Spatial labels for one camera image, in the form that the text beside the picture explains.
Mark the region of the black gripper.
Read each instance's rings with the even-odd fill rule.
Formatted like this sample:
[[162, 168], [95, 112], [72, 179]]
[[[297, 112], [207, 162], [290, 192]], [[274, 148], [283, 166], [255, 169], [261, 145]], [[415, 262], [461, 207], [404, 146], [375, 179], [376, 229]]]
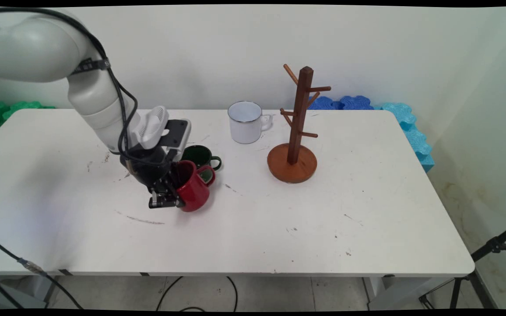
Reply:
[[145, 150], [139, 146], [128, 151], [136, 160], [120, 157], [121, 164], [138, 182], [146, 186], [151, 197], [148, 207], [183, 208], [185, 202], [176, 188], [183, 186], [184, 179], [174, 158], [177, 150], [170, 149], [166, 153], [161, 146]]

